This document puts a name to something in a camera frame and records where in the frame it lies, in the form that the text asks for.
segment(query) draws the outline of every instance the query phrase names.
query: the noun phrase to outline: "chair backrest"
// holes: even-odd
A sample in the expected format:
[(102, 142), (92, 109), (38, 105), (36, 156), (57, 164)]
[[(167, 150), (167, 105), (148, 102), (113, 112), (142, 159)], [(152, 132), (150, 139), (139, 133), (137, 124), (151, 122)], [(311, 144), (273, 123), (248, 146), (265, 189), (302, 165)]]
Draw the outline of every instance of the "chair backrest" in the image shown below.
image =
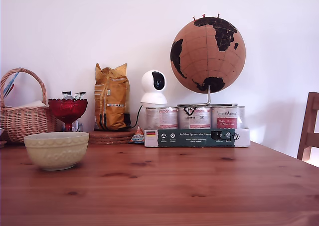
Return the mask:
[(319, 133), (315, 133), (317, 112), (319, 111), (319, 93), (308, 94), (303, 129), (301, 132), (297, 159), (309, 160), (311, 147), (319, 148)]

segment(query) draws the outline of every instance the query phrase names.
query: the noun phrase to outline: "continent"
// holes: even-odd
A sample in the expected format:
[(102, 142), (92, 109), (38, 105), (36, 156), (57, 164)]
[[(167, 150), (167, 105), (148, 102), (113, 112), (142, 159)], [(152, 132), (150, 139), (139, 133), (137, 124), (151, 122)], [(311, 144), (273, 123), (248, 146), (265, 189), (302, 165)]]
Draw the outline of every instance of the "continent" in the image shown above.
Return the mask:
[(217, 77), (206, 78), (204, 80), (203, 84), (195, 82), (194, 79), (193, 79), (193, 82), (197, 85), (197, 88), (203, 92), (207, 91), (207, 88), (209, 85), (210, 85), (210, 92), (211, 93), (216, 93), (216, 92), (222, 90), (223, 87), (225, 86), (223, 78), (217, 78)]
[(212, 25), (216, 31), (215, 39), (217, 41), (218, 50), (220, 52), (226, 51), (230, 43), (234, 41), (234, 33), (237, 29), (229, 22), (222, 18), (204, 17), (194, 21), (195, 26)]
[(171, 50), (170, 50), (170, 60), (173, 62), (176, 70), (181, 74), (183, 78), (187, 78), (180, 69), (180, 53), (181, 53), (181, 44), (183, 43), (183, 40), (180, 39), (177, 42), (174, 42)]

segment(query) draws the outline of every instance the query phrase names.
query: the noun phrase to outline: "security camera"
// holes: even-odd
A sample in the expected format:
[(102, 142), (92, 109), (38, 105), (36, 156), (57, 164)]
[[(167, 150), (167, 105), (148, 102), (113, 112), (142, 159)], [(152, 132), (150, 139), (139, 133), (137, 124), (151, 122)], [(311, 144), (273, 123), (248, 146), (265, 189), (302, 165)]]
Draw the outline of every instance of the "security camera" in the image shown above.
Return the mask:
[(158, 70), (150, 70), (142, 76), (142, 87), (145, 92), (141, 103), (145, 108), (163, 108), (167, 104), (162, 91), (166, 88), (166, 77)]

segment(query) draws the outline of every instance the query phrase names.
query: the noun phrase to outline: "basket handle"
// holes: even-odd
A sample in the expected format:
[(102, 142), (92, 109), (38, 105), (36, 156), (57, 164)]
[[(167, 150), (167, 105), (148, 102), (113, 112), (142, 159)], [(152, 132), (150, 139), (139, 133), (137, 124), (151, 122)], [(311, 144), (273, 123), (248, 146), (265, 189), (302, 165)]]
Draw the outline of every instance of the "basket handle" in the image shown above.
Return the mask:
[(13, 73), (17, 73), (17, 72), (24, 72), (24, 73), (28, 73), (31, 76), (33, 76), (38, 83), (40, 84), (41, 88), (42, 88), (42, 103), (46, 104), (46, 89), (45, 89), (45, 85), (44, 83), (41, 81), (41, 79), (32, 71), (25, 69), (25, 68), (14, 68), (11, 69), (10, 71), (8, 71), (6, 74), (4, 74), (4, 76), (1, 78), (1, 83), (0, 83), (0, 107), (4, 108), (4, 100), (3, 100), (3, 96), (4, 96), (4, 85), (6, 80), (9, 78), (10, 75), (12, 75)]

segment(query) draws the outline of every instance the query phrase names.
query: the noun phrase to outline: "tin can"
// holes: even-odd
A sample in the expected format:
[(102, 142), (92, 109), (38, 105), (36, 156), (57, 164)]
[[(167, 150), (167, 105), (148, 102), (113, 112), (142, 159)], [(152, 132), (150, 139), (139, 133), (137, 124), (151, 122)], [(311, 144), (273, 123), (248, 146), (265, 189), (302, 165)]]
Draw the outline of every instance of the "tin can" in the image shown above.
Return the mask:
[(146, 129), (178, 129), (178, 108), (146, 108)]
[(211, 107), (179, 107), (179, 129), (210, 129)]
[(245, 128), (245, 107), (212, 107), (212, 128)]

